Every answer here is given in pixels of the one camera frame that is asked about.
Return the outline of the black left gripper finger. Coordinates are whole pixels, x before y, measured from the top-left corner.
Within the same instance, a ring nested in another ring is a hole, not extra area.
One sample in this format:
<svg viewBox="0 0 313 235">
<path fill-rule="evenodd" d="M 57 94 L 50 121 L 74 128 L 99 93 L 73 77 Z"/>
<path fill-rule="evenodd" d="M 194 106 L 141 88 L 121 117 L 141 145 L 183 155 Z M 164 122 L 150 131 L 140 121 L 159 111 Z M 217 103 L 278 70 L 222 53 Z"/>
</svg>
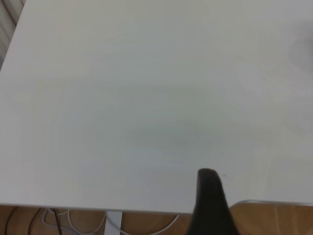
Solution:
<svg viewBox="0 0 313 235">
<path fill-rule="evenodd" d="M 196 204 L 187 230 L 188 235 L 238 235 L 216 171 L 200 169 Z"/>
</svg>

